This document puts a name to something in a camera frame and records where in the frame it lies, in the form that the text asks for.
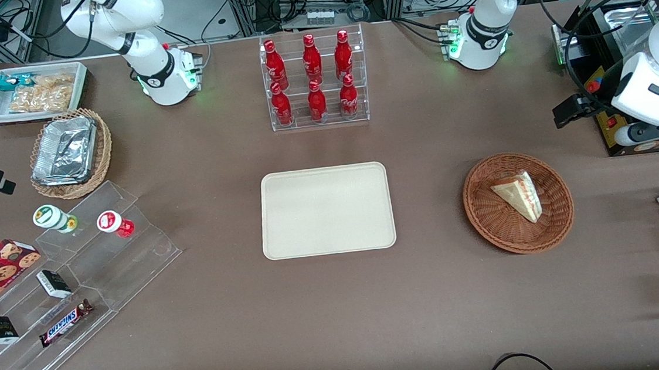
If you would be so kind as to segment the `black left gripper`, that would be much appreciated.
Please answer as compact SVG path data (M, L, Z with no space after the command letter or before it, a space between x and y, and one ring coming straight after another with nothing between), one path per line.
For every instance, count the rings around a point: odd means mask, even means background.
M595 94L592 98L583 94L569 96L552 109L554 126L561 129L581 118L590 118L611 109L613 96L612 92Z

